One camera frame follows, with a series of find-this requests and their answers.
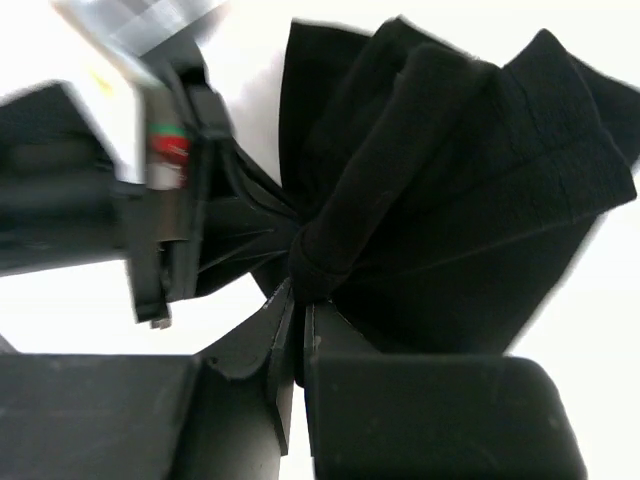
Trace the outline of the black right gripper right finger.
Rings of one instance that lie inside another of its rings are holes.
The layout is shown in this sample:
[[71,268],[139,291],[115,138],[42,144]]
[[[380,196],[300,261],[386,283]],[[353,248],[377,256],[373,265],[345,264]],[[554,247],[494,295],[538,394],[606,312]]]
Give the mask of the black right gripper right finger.
[[319,479],[583,479],[546,371],[501,355],[387,354],[330,303],[304,320]]

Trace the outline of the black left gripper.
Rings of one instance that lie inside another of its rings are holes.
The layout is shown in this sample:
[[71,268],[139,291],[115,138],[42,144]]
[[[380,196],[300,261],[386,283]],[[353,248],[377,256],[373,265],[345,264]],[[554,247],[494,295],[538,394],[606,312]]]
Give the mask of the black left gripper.
[[232,139],[203,64],[165,61],[159,74],[160,87],[144,93],[146,180],[121,185],[118,207],[136,320],[168,328],[170,303],[208,296],[284,255],[299,220]]

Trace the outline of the black skirt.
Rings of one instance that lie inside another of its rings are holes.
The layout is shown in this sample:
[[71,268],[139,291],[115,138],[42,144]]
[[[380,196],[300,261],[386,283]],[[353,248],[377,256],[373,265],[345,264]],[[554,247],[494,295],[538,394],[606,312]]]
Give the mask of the black skirt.
[[634,200],[639,93],[547,30],[497,66],[402,18],[295,21],[279,154],[297,301],[331,299],[390,349],[502,352]]

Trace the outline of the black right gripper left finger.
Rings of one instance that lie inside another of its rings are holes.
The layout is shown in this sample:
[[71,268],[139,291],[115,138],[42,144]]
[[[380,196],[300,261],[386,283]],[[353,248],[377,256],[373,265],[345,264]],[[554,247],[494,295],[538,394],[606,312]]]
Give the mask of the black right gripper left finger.
[[289,446],[291,288],[194,355],[1,357],[5,479],[275,479]]

